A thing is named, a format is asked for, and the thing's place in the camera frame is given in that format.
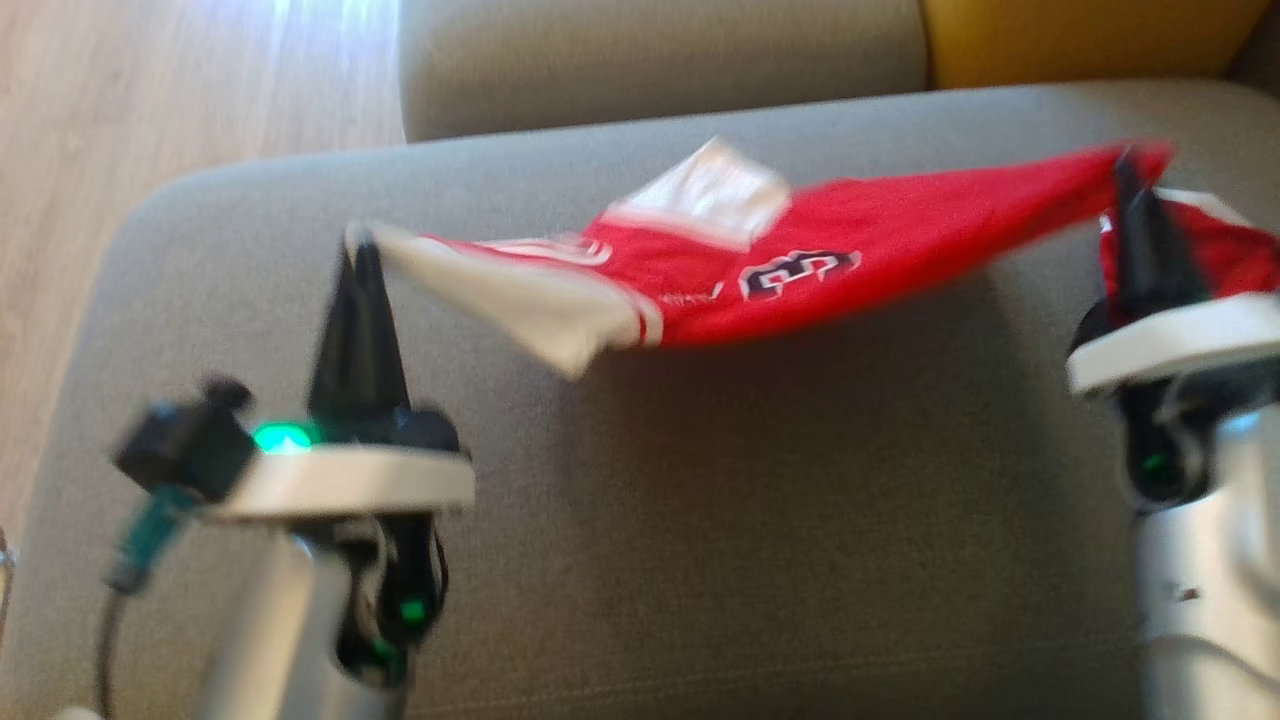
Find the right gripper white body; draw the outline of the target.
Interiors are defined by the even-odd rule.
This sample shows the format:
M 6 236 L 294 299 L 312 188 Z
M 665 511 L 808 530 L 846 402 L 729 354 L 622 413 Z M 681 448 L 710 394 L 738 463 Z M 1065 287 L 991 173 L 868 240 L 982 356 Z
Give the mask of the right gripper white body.
M 1213 487 L 1217 428 L 1277 402 L 1277 295 L 1174 307 L 1079 341 L 1066 373 L 1070 395 L 1115 402 L 1135 506 L 1188 503 Z

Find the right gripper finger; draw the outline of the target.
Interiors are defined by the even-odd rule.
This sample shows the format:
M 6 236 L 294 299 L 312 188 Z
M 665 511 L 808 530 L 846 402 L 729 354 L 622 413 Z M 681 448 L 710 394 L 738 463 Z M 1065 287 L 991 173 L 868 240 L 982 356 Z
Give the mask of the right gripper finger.
M 1148 190 L 1146 195 L 1149 282 L 1144 291 L 1144 310 L 1160 313 L 1204 302 L 1207 284 L 1187 233 L 1172 214 L 1172 205 L 1155 190 Z
M 1123 322 L 1149 314 L 1156 287 L 1155 211 L 1158 197 L 1140 173 L 1138 151 L 1128 149 L 1114 168 L 1116 291 L 1111 305 Z

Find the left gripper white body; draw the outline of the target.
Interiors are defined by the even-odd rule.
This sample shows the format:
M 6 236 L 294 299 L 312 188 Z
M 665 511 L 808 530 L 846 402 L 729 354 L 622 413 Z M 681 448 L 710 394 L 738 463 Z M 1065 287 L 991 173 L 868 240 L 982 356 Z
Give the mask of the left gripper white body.
M 343 427 L 265 421 L 211 521 L 319 521 L 471 509 L 476 473 L 451 420 L 398 407 Z

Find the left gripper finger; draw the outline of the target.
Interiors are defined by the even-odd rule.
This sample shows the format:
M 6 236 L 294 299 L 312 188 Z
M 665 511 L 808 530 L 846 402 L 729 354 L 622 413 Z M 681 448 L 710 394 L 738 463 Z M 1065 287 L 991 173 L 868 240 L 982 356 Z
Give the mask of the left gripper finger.
M 381 255 L 375 243 L 361 245 L 361 415 L 389 416 L 410 406 L 410 391 Z
M 324 314 L 308 392 L 308 414 L 344 418 L 364 414 L 362 387 L 355 374 L 356 299 L 361 238 L 346 238 L 338 252 L 332 296 Z

